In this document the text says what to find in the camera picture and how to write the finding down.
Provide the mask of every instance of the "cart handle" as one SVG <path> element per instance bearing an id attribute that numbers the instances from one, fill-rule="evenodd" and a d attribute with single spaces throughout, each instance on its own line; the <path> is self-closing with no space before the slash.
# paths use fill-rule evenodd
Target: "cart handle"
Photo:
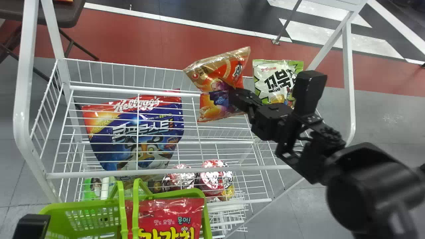
<path id="1" fill-rule="evenodd" d="M 148 195 L 147 200 L 152 199 L 153 193 L 147 188 L 146 184 L 141 178 L 137 178 L 133 183 L 133 215 L 132 215 L 132 227 L 131 231 L 133 232 L 132 239 L 139 239 L 139 188 L 142 188 L 143 191 Z"/>
<path id="2" fill-rule="evenodd" d="M 118 191 L 118 206 L 119 206 L 119 217 L 121 220 L 121 237 L 128 238 L 127 229 L 127 216 L 125 213 L 125 201 L 124 201 L 124 186 L 121 181 L 116 181 L 115 185 L 110 193 L 108 200 L 113 200 L 116 192 Z"/>

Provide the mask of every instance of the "shopping cart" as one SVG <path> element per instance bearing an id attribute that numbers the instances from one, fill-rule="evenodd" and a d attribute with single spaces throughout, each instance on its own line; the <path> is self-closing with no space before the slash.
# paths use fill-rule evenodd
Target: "shopping cart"
<path id="1" fill-rule="evenodd" d="M 14 136 L 51 202 L 85 201 L 84 182 L 91 177 L 232 171 L 232 198 L 221 201 L 207 197 L 213 238 L 224 238 L 236 231 L 246 231 L 247 222 L 301 182 L 299 174 L 275 157 L 275 143 L 253 135 L 245 115 L 198 123 L 200 91 L 183 71 L 64 58 L 53 4 L 51 0 L 41 3 L 56 62 L 44 94 L 32 96 L 31 69 L 38 13 L 35 9 L 39 2 L 25 1 L 22 26 L 25 41 L 21 44 L 18 65 Z M 244 85 L 254 89 L 251 77 L 244 77 Z M 81 107 L 146 94 L 181 98 L 184 135 L 168 168 L 105 171 L 91 148 Z M 30 104 L 39 102 L 39 110 L 30 114 Z M 138 131 L 138 137 L 144 135 Z M 296 151 L 302 151 L 302 146 L 301 142 L 297 143 Z M 209 159 L 220 159 L 228 167 L 202 167 Z M 173 168 L 181 163 L 191 168 Z"/>
<path id="2" fill-rule="evenodd" d="M 143 195 L 138 193 L 139 187 L 143 189 Z M 125 200 L 133 201 L 131 231 L 138 238 L 139 201 L 181 197 L 205 198 L 202 191 L 197 188 L 153 194 L 141 179 L 134 181 L 133 191 L 136 192 L 133 194 L 133 197 L 125 198 L 123 183 L 117 181 L 107 200 L 50 204 L 44 207 L 38 216 L 27 215 L 20 220 L 15 229 L 13 239 L 126 239 L 129 230 L 125 211 Z M 202 211 L 201 234 L 204 239 L 212 239 L 206 205 Z"/>

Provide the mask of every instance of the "metal pole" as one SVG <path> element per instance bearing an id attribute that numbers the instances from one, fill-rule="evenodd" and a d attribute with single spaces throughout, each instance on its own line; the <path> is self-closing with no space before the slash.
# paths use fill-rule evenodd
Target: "metal pole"
<path id="1" fill-rule="evenodd" d="M 294 6 L 294 9 L 291 12 L 291 15 L 289 16 L 289 18 L 286 20 L 285 24 L 282 27 L 281 32 L 279 33 L 278 37 L 276 39 L 272 39 L 272 43 L 275 45 L 280 45 L 280 38 L 282 37 L 283 31 L 286 29 L 286 27 L 288 26 L 289 22 L 292 20 L 294 13 L 297 11 L 298 6 L 300 5 L 302 0 L 298 0 L 297 3 Z"/>

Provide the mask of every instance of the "snack bag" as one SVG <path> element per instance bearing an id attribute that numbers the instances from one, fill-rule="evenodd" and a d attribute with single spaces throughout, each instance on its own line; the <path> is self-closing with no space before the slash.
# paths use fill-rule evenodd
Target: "snack bag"
<path id="1" fill-rule="evenodd" d="M 206 160 L 202 167 L 228 167 L 228 164 L 219 159 L 212 159 Z M 227 201 L 234 194 L 234 190 L 227 190 L 233 185 L 232 171 L 201 172 L 197 177 L 196 184 L 205 196 L 218 196 L 222 201 Z"/>
<path id="2" fill-rule="evenodd" d="M 264 104 L 284 103 L 294 108 L 292 89 L 303 68 L 303 61 L 252 60 L 255 94 Z"/>
<path id="3" fill-rule="evenodd" d="M 229 91 L 202 92 L 199 97 L 198 122 L 219 120 L 240 114 L 244 112 L 229 104 Z"/>
<path id="4" fill-rule="evenodd" d="M 195 61 L 183 71 L 201 91 L 223 91 L 228 86 L 243 88 L 241 73 L 247 65 L 250 52 L 249 46 L 243 47 Z"/>
<path id="5" fill-rule="evenodd" d="M 173 168 L 190 168 L 190 166 L 181 163 Z M 164 192 L 189 189 L 195 186 L 195 173 L 181 173 L 181 174 L 166 174 L 162 179 L 162 188 Z"/>
<path id="6" fill-rule="evenodd" d="M 82 110 L 94 155 L 105 170 L 166 168 L 183 135 L 180 97 L 141 95 L 139 101 L 133 97 Z M 123 180 L 127 189 L 137 177 L 148 181 L 154 175 L 116 180 Z"/>
<path id="7" fill-rule="evenodd" d="M 140 239 L 198 239 L 201 229 L 203 198 L 145 200 L 139 203 Z M 133 238 L 133 201 L 125 201 L 128 238 Z"/>
<path id="8" fill-rule="evenodd" d="M 202 91 L 198 122 L 219 120 L 244 112 L 229 105 L 231 88 L 243 88 L 242 70 L 247 64 L 249 46 L 192 63 L 183 71 Z"/>

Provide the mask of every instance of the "table leg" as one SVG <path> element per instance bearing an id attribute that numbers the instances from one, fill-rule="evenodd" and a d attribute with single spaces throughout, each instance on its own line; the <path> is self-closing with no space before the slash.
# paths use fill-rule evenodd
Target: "table leg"
<path id="1" fill-rule="evenodd" d="M 62 31 L 59 28 L 59 33 L 64 36 L 68 41 L 69 41 L 69 45 L 66 49 L 65 52 L 65 57 L 68 57 L 69 52 L 71 51 L 72 45 L 75 45 L 76 47 L 80 48 L 83 52 L 85 52 L 87 55 L 91 56 L 93 59 L 95 60 L 99 60 L 99 58 L 97 56 L 95 56 L 94 54 L 92 54 L 91 52 L 89 52 L 87 49 L 85 49 L 84 47 L 82 47 L 80 44 L 76 43 L 72 38 L 70 38 L 64 31 Z"/>
<path id="2" fill-rule="evenodd" d="M 21 42 L 21 29 L 22 25 L 19 25 L 3 44 L 8 50 L 13 51 Z M 8 55 L 9 53 L 7 51 L 2 51 L 0 53 L 0 63 L 2 63 Z"/>
<path id="3" fill-rule="evenodd" d="M 19 61 L 19 57 L 15 53 L 13 53 L 10 49 L 8 49 L 7 47 L 5 47 L 3 44 L 0 44 L 0 48 L 3 49 L 8 55 L 10 55 L 11 57 L 15 58 L 17 61 Z M 34 71 L 34 73 L 36 73 L 37 75 L 39 75 L 41 78 L 43 78 L 44 80 L 46 80 L 47 82 L 49 82 L 49 77 L 46 76 L 41 71 L 39 71 L 37 68 L 33 67 L 33 71 Z"/>

